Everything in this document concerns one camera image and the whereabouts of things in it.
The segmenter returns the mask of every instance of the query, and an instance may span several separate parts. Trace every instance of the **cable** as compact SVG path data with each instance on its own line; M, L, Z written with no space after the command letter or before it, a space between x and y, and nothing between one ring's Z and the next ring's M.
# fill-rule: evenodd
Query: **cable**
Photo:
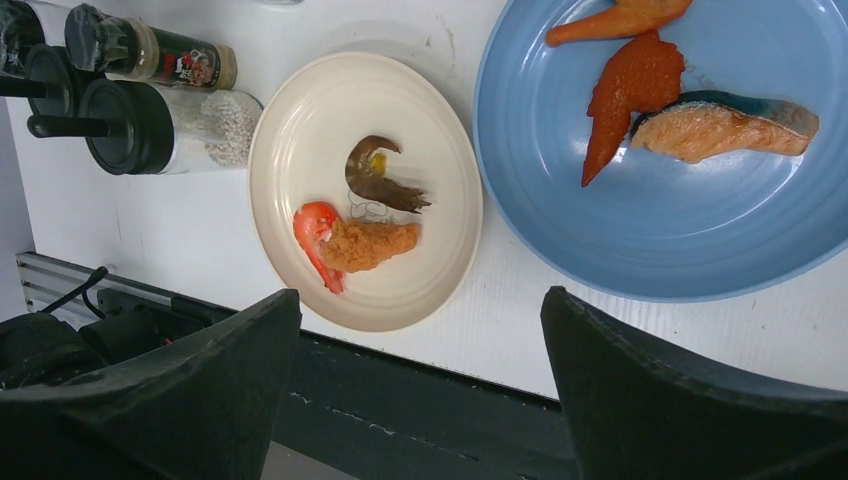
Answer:
M91 274L91 276L88 277L88 280L83 282L82 285L71 290L70 292L65 294L62 298L60 298L59 300L56 300L55 302L51 303L50 305L47 305L46 307L41 309L41 311L43 313L53 313L55 310L62 308L66 303L70 302L71 300L73 300L74 298L79 296L80 294L86 293L89 288L97 285L97 283L99 283L101 280L106 278L106 275L108 275L108 274L109 274L109 270L106 267L99 267L97 270L95 270ZM95 315L97 315L98 318L104 318L105 317L105 315L103 315L103 312L98 310L94 305L91 304L90 301L88 301L87 295L83 295L83 302L85 303L85 305L89 309L91 309L91 311Z

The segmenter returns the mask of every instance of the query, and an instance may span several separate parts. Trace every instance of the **gray floor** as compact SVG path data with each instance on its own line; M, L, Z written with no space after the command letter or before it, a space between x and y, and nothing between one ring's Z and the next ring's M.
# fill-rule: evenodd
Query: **gray floor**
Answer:
M262 480L351 480L354 477L342 473L333 467L301 455L279 443L271 442Z

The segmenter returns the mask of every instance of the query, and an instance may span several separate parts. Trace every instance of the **table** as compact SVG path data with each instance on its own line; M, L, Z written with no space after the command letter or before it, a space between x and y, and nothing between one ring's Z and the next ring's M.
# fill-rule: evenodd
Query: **table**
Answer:
M57 3L74 5L70 0ZM469 130L477 67L505 0L156 0L93 5L231 45L236 89L263 104L318 56L367 50L415 68ZM79 139L36 140L26 102L8 102L39 253L241 309L281 287L254 233L245 172L112 177ZM303 328L417 362L556 398L539 321L552 285L715 360L848 390L848 253L795 280L730 300L652 304L581 286L537 259L486 204L480 250L455 300L385 334L345 330L304 310Z

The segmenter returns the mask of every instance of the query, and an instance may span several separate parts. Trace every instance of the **black cap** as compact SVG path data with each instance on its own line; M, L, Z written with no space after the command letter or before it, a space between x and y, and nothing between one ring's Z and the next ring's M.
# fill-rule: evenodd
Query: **black cap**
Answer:
M94 160L113 175L161 172L174 152L174 123L162 95L146 83L96 80L85 92L82 117L103 120L109 134L86 137Z
M79 71L71 65L63 47L40 44L26 58L24 77L46 87L43 98L29 99L33 114L76 117L86 88L103 78L103 73Z
M44 30L35 11L25 2L0 3L0 70L23 77L24 60L30 48L44 43Z
M65 18L65 46L74 67L87 72L128 74L138 61L138 38L125 20L86 3Z

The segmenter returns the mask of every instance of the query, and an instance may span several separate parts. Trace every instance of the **seasoning bottle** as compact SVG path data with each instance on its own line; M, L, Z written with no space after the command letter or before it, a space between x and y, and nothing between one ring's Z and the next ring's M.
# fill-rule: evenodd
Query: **seasoning bottle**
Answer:
M64 46L65 18L70 10L48 2L0 2L0 74L22 78L32 47Z
M229 90L238 68L233 49L104 14L88 4L65 20L71 63L152 83Z
M86 89L99 78L102 73L72 67L64 47L42 43L30 49L24 78L0 76L0 95L27 98L35 115L75 117Z
M85 137L94 160L113 175L179 174L245 168L262 113L246 93L101 79L80 118L34 115L34 136Z

